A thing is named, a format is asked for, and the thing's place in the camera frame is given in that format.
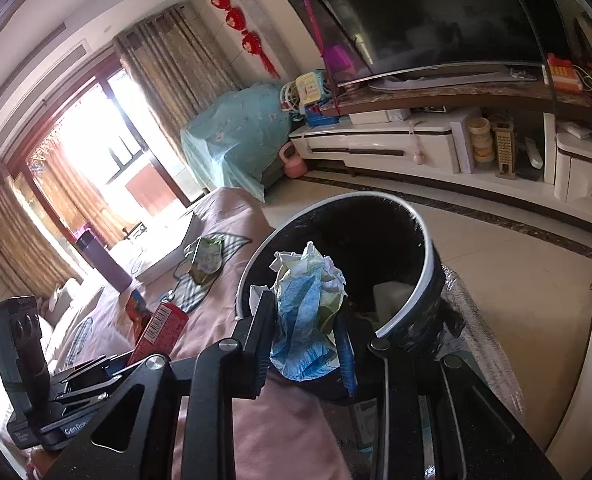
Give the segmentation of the black trash bin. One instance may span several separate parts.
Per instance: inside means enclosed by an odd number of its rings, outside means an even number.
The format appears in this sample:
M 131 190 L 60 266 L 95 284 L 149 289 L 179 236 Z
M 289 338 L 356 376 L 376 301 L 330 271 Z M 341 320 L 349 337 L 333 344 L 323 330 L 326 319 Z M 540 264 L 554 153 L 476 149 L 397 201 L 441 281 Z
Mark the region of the black trash bin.
M 421 216 L 401 198 L 356 192 L 323 200 L 276 229 L 247 263 L 236 297 L 236 314 L 253 313 L 251 289 L 269 284 L 270 259 L 275 252 L 295 252 L 312 242 L 331 257 L 345 277 L 347 301 L 341 309 L 371 322 L 375 338 L 386 339 L 413 356 L 434 356 L 448 304 L 441 297 L 445 284 L 442 264 Z M 414 286 L 407 303 L 381 324 L 373 287 L 386 282 Z M 340 367 L 298 386 L 327 402 L 347 403 Z

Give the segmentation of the red cardboard box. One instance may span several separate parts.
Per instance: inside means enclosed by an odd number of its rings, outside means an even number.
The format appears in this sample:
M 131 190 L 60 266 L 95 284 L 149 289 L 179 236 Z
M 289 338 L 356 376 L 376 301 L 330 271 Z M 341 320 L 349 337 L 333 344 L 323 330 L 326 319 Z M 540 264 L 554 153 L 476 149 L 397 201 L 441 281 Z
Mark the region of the red cardboard box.
M 171 356 L 188 319 L 189 315 L 175 304 L 161 302 L 136 343 L 128 364 L 140 362 L 153 354 Z

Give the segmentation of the white foam block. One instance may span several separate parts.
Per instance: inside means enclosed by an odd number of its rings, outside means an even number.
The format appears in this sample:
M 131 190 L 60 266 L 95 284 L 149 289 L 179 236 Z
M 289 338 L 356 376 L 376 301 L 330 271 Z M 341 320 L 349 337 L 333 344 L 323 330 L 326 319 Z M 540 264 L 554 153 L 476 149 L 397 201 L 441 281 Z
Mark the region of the white foam block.
M 387 323 L 407 303 L 414 286 L 401 282 L 386 282 L 373 287 L 374 304 L 377 320 Z

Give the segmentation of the pink tablecloth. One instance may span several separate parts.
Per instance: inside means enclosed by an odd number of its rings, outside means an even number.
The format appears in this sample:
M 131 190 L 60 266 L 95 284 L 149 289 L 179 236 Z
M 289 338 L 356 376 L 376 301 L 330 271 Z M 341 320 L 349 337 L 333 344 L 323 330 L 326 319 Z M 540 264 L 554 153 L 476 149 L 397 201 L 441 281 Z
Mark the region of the pink tablecloth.
M 192 231 L 249 239 L 224 265 L 204 301 L 189 314 L 174 361 L 198 356 L 233 334 L 236 289 L 245 266 L 272 228 L 261 203 L 241 188 L 219 188 L 194 209 Z M 349 468 L 318 398 L 270 376 L 258 399 L 233 402 L 238 479 L 349 479 Z

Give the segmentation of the beige sofa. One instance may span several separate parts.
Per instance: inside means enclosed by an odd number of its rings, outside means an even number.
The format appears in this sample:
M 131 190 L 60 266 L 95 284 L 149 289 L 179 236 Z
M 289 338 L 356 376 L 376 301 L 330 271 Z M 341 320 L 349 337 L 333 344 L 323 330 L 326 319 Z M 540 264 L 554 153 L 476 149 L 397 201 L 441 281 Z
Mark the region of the beige sofa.
M 46 362 L 57 361 L 76 326 L 98 303 L 104 286 L 90 281 L 82 284 L 74 278 L 56 287 L 49 298 L 39 300 L 41 346 Z

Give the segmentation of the stack of children's books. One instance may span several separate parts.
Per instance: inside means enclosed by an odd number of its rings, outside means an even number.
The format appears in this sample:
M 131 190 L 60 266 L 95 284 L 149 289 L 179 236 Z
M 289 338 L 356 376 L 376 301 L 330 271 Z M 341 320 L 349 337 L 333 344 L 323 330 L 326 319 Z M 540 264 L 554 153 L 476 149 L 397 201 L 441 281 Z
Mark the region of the stack of children's books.
M 172 271 L 185 256 L 192 234 L 194 214 L 184 214 L 166 226 L 147 229 L 133 240 L 121 240 L 110 255 L 135 280 L 148 285 Z

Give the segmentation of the left curtain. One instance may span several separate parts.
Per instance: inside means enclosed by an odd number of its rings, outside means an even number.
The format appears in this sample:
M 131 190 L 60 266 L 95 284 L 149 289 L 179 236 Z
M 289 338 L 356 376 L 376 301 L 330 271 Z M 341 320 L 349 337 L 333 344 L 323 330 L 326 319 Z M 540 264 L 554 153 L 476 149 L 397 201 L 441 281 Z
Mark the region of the left curtain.
M 49 296 L 71 278 L 82 280 L 80 269 L 49 234 L 0 162 L 0 277 L 14 294 Z

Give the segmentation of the curtain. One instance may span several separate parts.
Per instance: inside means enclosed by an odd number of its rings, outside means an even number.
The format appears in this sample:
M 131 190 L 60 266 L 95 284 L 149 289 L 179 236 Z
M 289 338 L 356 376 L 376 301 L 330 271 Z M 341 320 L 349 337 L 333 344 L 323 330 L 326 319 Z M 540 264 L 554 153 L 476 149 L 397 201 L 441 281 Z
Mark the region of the curtain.
M 140 87 L 171 148 L 181 131 L 225 92 L 241 88 L 220 48 L 186 15 L 185 4 L 144 18 L 113 39 L 121 66 Z
M 0 277 L 14 294 L 49 296 L 71 278 L 82 280 L 80 269 L 49 234 L 0 162 Z

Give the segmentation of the pink kettlebell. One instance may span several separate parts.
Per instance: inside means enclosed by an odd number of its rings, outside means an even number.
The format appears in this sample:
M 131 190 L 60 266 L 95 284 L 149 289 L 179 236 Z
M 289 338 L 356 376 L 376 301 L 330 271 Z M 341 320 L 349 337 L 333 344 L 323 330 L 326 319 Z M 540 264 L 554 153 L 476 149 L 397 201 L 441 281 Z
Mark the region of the pink kettlebell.
M 279 150 L 279 159 L 283 163 L 284 174 L 292 179 L 298 179 L 308 172 L 305 160 L 297 152 L 294 143 L 288 141 Z

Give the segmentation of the purple thermos bottle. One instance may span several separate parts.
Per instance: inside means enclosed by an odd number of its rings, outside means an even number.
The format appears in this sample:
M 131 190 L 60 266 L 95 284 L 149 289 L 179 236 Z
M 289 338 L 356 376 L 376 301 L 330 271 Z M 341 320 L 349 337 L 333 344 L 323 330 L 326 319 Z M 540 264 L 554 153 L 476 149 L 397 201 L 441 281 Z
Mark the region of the purple thermos bottle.
M 76 240 L 76 247 L 119 294 L 128 289 L 132 282 L 131 275 L 119 266 L 92 231 L 83 231 Z

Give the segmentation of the toy phone play set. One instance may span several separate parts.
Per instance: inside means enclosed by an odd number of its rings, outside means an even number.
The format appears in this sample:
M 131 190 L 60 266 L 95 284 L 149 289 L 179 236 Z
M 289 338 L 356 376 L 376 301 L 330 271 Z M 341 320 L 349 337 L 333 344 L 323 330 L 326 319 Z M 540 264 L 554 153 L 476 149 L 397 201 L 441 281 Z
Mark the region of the toy phone play set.
M 313 70 L 287 82 L 279 90 L 281 110 L 294 120 L 303 120 L 309 127 L 334 125 L 338 116 L 324 116 L 322 105 L 332 99 L 325 70 Z

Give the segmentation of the white TV cabinet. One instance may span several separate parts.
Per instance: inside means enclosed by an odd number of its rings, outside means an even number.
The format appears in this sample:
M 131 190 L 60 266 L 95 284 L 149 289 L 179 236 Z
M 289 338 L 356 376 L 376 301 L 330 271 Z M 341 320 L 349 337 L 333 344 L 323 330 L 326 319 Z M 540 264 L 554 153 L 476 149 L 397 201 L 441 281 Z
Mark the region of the white TV cabinet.
M 568 222 L 592 225 L 592 212 L 570 207 L 554 197 L 554 187 L 501 177 L 493 131 L 477 108 L 446 115 L 414 114 L 404 122 L 303 126 L 290 141 L 304 159 L 335 160 L 354 170 L 414 178 L 423 185 L 453 186 L 458 192 L 482 193 L 489 200 L 531 208 L 539 214 L 561 214 Z

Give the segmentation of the large black television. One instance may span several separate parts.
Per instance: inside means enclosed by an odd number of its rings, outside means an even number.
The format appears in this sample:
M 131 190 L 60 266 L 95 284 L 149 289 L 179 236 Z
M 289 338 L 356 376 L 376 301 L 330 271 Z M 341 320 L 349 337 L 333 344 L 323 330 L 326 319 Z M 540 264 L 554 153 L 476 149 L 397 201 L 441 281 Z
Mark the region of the large black television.
M 568 58 L 556 0 L 287 0 L 339 86 L 473 65 Z

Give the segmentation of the red heart hanging decoration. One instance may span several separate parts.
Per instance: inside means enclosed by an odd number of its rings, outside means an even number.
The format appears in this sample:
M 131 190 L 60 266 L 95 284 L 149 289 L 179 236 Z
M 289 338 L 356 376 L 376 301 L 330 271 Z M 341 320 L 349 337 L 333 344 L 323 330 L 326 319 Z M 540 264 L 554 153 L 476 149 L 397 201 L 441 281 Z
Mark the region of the red heart hanging decoration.
M 260 36 L 248 28 L 244 11 L 239 6 L 233 6 L 232 0 L 209 0 L 209 2 L 211 6 L 224 13 L 223 23 L 241 35 L 241 48 L 249 55 L 259 58 L 268 75 L 279 79 L 279 72 L 264 52 Z

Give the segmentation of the red toy telephone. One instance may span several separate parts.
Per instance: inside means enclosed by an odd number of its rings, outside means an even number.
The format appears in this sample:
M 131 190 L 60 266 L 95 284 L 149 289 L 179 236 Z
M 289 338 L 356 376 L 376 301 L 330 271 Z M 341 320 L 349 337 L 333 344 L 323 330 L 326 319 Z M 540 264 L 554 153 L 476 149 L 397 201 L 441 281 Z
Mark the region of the red toy telephone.
M 569 60 L 563 60 L 550 53 L 543 70 L 544 84 L 555 90 L 580 94 L 583 92 L 582 81 Z

